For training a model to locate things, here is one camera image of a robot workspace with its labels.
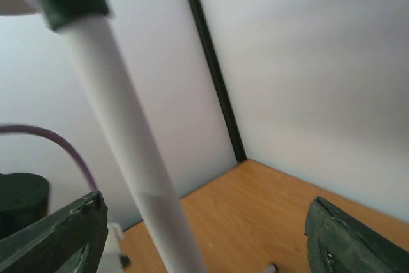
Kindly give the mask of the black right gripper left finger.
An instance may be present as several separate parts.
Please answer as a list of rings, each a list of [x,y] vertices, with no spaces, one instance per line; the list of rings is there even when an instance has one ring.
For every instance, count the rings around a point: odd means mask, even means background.
[[[108,235],[107,206],[93,191],[1,240],[1,272],[96,272]]]

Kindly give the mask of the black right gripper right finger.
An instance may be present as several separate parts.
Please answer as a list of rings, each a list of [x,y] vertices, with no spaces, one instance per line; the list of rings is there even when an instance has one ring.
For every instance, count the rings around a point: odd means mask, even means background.
[[[305,235],[311,272],[408,272],[408,251],[325,198],[310,203]]]

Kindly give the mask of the white tripod music stand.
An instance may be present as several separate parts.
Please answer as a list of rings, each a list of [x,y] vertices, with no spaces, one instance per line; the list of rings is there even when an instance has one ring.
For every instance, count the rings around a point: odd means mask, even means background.
[[[206,272],[109,22],[106,0],[1,0],[42,12],[68,49],[107,142],[168,272]]]

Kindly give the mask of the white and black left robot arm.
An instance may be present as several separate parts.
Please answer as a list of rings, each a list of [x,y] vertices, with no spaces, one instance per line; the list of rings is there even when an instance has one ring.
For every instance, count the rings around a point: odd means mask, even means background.
[[[1,238],[47,216],[49,181],[32,173],[1,175]]]

